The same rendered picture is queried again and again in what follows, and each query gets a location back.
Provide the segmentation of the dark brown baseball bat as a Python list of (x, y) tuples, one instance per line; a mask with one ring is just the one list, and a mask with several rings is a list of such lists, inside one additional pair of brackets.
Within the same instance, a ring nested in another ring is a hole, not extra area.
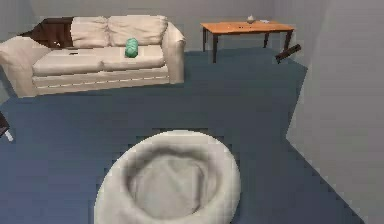
[(300, 51), (302, 49), (301, 45), (300, 44), (296, 44), (286, 50), (283, 50), (281, 53), (277, 54), (275, 56), (275, 59), (277, 61), (277, 63), (280, 63), (283, 59), (289, 57), (290, 55)]

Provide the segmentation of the orange wooden table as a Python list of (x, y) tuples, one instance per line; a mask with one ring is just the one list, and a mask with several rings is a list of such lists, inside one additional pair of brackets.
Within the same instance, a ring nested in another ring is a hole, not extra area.
[(219, 37), (222, 35), (243, 35), (243, 34), (263, 34), (263, 47), (268, 45), (271, 33), (285, 33), (285, 42), (283, 49), (287, 50), (292, 38), (294, 28), (290, 25), (282, 24), (276, 21), (264, 23), (256, 20), (252, 23), (248, 22), (210, 22), (201, 23), (203, 32), (203, 50), (206, 50), (208, 32), (212, 34), (212, 62), (217, 62), (217, 47)]

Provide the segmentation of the white round beanbag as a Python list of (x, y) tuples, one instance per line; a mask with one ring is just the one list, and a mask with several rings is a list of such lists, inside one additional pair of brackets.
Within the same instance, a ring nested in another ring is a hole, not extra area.
[(231, 224), (240, 193), (239, 168), (222, 142), (201, 132), (162, 132), (113, 163), (94, 224)]

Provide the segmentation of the green round cushion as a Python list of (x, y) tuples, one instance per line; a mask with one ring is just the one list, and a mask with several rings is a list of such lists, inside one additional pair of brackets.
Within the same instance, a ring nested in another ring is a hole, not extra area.
[(135, 58), (138, 55), (138, 41), (136, 38), (129, 38), (125, 45), (125, 56)]

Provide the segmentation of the dark furniture with white leg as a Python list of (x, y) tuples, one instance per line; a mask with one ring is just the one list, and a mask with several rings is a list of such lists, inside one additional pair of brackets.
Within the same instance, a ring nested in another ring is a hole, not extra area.
[(10, 142), (14, 140), (12, 134), (10, 133), (10, 125), (0, 111), (0, 137), (3, 135), (5, 135)]

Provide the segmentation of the cream fabric sofa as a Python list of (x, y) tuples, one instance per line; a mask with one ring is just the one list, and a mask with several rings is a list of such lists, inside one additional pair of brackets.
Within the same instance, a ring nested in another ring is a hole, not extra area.
[[(184, 81), (185, 37), (161, 15), (73, 17), (73, 47), (19, 35), (0, 43), (0, 66), (20, 97)], [(138, 55), (125, 56), (129, 38)]]

